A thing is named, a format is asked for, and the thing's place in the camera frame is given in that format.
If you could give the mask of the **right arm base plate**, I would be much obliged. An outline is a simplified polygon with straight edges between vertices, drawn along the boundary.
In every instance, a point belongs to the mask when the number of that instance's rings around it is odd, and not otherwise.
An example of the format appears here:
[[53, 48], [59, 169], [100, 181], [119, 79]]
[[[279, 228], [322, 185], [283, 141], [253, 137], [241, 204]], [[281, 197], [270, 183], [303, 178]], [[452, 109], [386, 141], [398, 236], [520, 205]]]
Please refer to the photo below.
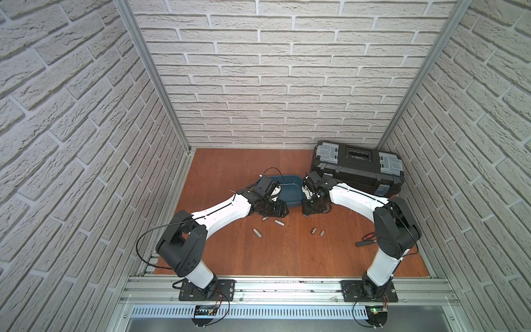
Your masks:
[[375, 286], [369, 280], [342, 280], [340, 286], [345, 302], [398, 302], [393, 282], [388, 282], [384, 286]]

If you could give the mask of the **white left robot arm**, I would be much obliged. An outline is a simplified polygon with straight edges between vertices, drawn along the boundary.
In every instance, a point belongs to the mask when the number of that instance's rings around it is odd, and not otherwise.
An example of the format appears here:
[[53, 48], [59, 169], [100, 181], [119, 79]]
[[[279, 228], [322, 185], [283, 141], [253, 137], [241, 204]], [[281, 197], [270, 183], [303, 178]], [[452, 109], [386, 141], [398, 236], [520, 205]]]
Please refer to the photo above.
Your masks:
[[207, 239], [232, 222], [253, 214], [285, 217], [289, 210], [279, 198], [281, 190], [278, 181], [261, 175], [256, 183], [213, 207], [193, 213], [177, 212], [159, 239], [156, 252], [176, 275], [201, 290], [211, 290], [217, 277], [202, 260]]

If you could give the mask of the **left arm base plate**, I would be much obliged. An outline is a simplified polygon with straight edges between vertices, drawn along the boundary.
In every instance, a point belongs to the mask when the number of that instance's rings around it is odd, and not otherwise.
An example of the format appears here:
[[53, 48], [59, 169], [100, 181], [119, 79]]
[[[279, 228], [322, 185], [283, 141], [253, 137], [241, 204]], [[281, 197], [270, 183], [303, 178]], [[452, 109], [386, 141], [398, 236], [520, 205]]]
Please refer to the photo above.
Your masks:
[[180, 294], [178, 299], [182, 302], [215, 302], [223, 300], [224, 302], [231, 302], [235, 295], [236, 281], [234, 279], [216, 279], [201, 289], [185, 279], [178, 290]]

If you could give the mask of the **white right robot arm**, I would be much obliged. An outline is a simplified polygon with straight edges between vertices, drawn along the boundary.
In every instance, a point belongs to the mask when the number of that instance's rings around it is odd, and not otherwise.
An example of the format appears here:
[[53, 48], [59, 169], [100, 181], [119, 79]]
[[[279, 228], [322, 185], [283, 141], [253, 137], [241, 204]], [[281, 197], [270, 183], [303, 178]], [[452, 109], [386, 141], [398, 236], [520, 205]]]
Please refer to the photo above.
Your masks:
[[305, 215], [328, 213], [335, 204], [373, 222], [378, 251], [362, 280], [374, 289], [388, 285], [402, 260], [422, 237], [408, 203], [399, 197], [374, 196], [335, 178], [322, 178], [316, 172], [304, 178], [302, 192]]

